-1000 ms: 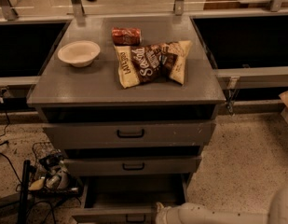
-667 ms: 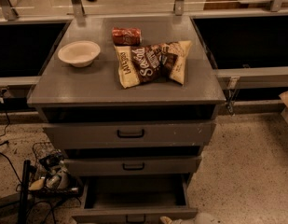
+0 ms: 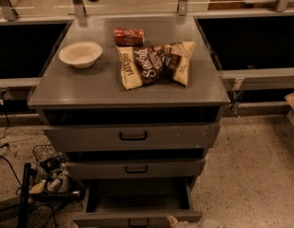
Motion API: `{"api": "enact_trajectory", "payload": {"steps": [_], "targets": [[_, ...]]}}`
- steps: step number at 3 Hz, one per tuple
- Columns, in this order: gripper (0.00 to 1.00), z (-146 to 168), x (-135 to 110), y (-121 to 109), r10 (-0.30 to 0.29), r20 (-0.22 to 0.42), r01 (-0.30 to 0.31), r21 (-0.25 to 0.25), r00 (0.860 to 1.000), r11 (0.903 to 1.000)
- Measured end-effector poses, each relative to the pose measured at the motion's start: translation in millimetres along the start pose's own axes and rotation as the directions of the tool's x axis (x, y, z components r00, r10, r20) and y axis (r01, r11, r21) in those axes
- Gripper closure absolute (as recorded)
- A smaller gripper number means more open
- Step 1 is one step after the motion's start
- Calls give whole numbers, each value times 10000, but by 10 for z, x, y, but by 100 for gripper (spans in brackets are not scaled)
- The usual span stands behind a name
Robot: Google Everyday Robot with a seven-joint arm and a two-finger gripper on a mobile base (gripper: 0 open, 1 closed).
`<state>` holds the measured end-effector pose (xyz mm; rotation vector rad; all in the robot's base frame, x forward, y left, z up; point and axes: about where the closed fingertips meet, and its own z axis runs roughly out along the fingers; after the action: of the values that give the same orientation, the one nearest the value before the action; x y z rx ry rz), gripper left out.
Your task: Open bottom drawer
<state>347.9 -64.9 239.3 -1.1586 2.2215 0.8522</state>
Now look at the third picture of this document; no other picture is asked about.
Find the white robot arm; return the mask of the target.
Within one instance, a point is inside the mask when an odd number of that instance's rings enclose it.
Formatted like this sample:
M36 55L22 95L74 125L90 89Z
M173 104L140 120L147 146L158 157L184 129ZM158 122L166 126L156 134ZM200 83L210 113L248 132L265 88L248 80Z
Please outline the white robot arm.
M221 222L207 218L201 222L188 222L186 220L179 221L173 216L167 216L167 220L171 228L227 228Z

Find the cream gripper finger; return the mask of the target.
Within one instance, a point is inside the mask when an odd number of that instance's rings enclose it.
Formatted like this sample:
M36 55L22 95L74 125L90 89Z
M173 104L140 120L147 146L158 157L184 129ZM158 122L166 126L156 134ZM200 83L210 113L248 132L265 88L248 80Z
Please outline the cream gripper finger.
M167 220L171 228L176 228L178 224L178 220L173 216L167 216Z

